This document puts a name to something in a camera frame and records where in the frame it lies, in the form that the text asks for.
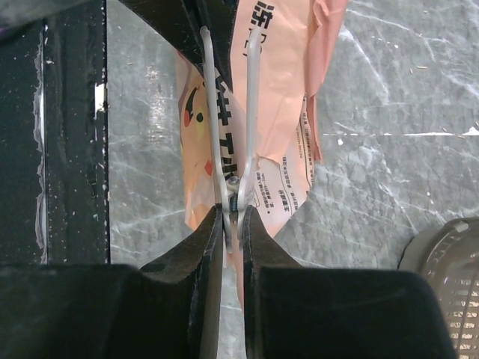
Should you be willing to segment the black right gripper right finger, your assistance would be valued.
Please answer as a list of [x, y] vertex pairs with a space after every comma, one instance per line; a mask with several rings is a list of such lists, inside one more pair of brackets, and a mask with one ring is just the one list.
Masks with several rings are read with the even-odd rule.
[[249, 206], [242, 225], [248, 358], [455, 358], [436, 297], [410, 271], [297, 263]]

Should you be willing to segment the orange cat litter bag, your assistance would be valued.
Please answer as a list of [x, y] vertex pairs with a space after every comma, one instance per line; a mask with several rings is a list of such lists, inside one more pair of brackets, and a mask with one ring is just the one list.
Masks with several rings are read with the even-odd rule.
[[[246, 105], [246, 50], [261, 30], [257, 170], [252, 205], [274, 236], [306, 201], [321, 158], [317, 92], [347, 9], [345, 1], [241, 1], [231, 45], [233, 89]], [[175, 58], [185, 221], [195, 229], [216, 200], [207, 96], [201, 74]]]

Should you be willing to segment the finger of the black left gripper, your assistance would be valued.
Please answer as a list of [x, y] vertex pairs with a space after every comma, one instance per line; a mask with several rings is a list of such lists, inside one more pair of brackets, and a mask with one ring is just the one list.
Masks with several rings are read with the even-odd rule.
[[122, 0], [121, 3], [199, 70], [203, 63], [200, 30], [207, 27], [213, 42], [216, 69], [228, 89], [233, 89], [230, 50], [235, 23], [234, 1]]

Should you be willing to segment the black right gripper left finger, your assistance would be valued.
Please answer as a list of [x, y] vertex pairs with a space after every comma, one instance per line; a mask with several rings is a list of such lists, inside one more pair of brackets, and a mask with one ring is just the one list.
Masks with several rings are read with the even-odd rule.
[[3, 358], [214, 358], [220, 206], [171, 250], [128, 265], [1, 268]]

